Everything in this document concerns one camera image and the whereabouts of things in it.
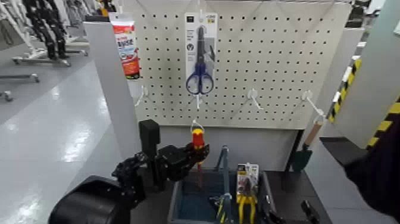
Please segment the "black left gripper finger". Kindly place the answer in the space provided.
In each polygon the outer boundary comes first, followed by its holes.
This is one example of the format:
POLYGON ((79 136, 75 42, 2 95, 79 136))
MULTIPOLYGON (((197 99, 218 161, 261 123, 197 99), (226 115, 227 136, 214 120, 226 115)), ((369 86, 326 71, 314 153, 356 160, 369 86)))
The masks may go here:
POLYGON ((210 145, 194 145, 190 142, 185 146, 184 152, 191 158, 206 158, 210 153, 210 145))
POLYGON ((187 167, 193 167, 197 164, 202 164, 205 160, 205 157, 191 157, 188 161, 187 161, 187 167))

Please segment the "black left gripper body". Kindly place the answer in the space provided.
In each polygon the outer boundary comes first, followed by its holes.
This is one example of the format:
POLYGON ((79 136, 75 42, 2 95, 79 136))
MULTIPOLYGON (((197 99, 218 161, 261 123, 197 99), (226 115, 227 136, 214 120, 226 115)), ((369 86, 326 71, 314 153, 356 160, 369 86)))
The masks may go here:
POLYGON ((180 181, 189 174, 185 148, 168 145, 158 150, 158 173, 162 181, 180 181))

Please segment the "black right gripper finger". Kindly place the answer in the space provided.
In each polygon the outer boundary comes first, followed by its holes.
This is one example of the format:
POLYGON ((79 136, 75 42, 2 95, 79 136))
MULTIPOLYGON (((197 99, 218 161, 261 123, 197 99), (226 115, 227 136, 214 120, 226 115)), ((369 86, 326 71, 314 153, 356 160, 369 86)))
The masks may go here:
POLYGON ((265 221, 266 223, 285 224, 284 218, 280 217, 271 207, 270 197, 265 196, 265 221))
POLYGON ((308 200, 304 200, 301 203, 301 208, 306 215, 307 222, 312 224, 320 224, 320 216, 308 200))

